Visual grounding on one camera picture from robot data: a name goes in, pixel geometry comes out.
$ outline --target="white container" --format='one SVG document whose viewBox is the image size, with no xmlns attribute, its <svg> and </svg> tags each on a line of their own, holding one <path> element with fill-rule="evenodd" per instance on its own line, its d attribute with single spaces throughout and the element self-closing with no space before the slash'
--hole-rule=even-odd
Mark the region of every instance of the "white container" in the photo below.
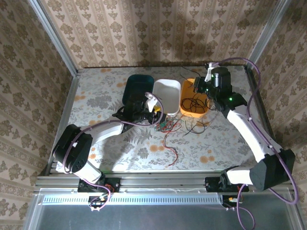
<svg viewBox="0 0 307 230">
<path fill-rule="evenodd" d="M 162 102 L 164 113 L 175 116 L 179 111 L 181 85 L 176 80 L 160 79 L 153 85 L 153 94 Z"/>
</svg>

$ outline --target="beige floral wallpaper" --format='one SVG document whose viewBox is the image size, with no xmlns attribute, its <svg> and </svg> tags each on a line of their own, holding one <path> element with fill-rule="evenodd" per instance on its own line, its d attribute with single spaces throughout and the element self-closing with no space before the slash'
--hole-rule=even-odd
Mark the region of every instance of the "beige floral wallpaper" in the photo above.
<svg viewBox="0 0 307 230">
<path fill-rule="evenodd" d="M 294 177 L 307 216 L 307 1 L 294 0 L 257 65 L 261 95 L 283 147 L 296 153 Z"/>
<path fill-rule="evenodd" d="M 249 57 L 276 0 L 41 0 L 75 65 Z"/>
<path fill-rule="evenodd" d="M 71 76 L 26 0 L 0 0 L 0 230 L 22 229 Z"/>
</svg>

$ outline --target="patterned wallpaper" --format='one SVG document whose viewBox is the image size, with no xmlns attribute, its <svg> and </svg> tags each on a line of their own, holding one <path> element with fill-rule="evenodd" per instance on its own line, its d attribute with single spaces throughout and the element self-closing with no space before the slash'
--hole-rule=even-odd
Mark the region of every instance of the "patterned wallpaper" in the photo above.
<svg viewBox="0 0 307 230">
<path fill-rule="evenodd" d="M 249 57 L 276 0 L 41 0 L 75 65 Z"/>
<path fill-rule="evenodd" d="M 294 177 L 307 216 L 307 1 L 294 0 L 257 65 L 278 142 L 296 153 Z"/>
<path fill-rule="evenodd" d="M 0 229 L 22 228 L 71 76 L 26 0 L 0 0 Z"/>
</svg>

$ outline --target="floral tablecloth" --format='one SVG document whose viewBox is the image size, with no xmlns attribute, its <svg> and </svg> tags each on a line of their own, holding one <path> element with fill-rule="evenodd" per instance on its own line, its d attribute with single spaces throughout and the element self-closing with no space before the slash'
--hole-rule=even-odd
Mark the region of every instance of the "floral tablecloth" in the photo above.
<svg viewBox="0 0 307 230">
<path fill-rule="evenodd" d="M 233 90 L 248 100 L 251 96 L 243 66 L 227 67 L 231 73 Z M 205 68 L 189 67 L 206 76 Z M 80 76 L 69 123 L 92 125 L 109 118 L 122 106 L 127 78 L 132 74 L 151 75 L 155 80 L 174 79 L 182 83 L 195 78 L 196 73 L 181 67 L 84 69 Z M 252 113 L 257 117 L 254 104 Z M 164 133 L 154 127 L 133 127 L 92 146 L 89 161 L 103 171 L 152 170 L 222 170 L 244 162 L 253 162 L 253 155 L 236 128 L 217 111 L 209 111 L 203 118 L 182 117 L 191 128 L 196 121 L 208 123 L 202 134 L 187 133 L 182 128 L 168 135 L 166 144 L 177 149 L 179 158 L 163 147 Z"/>
</svg>

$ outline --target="orange container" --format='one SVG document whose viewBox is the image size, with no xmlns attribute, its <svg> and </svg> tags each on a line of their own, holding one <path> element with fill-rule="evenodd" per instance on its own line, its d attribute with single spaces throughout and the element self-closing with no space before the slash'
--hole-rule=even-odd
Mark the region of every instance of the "orange container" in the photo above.
<svg viewBox="0 0 307 230">
<path fill-rule="evenodd" d="M 185 98 L 194 98 L 194 99 L 199 99 L 202 102 L 205 103 L 205 100 L 207 99 L 206 94 L 201 94 L 201 93 L 194 93 L 193 92 L 193 83 L 194 83 L 193 78 L 189 78 L 188 80 L 185 80 L 182 84 L 182 90 L 181 90 L 181 98 L 180 98 L 180 111 L 184 116 L 192 116 L 192 117 L 202 117 L 206 112 L 208 112 L 208 108 L 201 108 L 201 107 L 192 107 L 192 109 L 185 109 L 183 108 L 190 108 L 191 107 L 191 101 L 190 100 L 184 100 Z"/>
</svg>

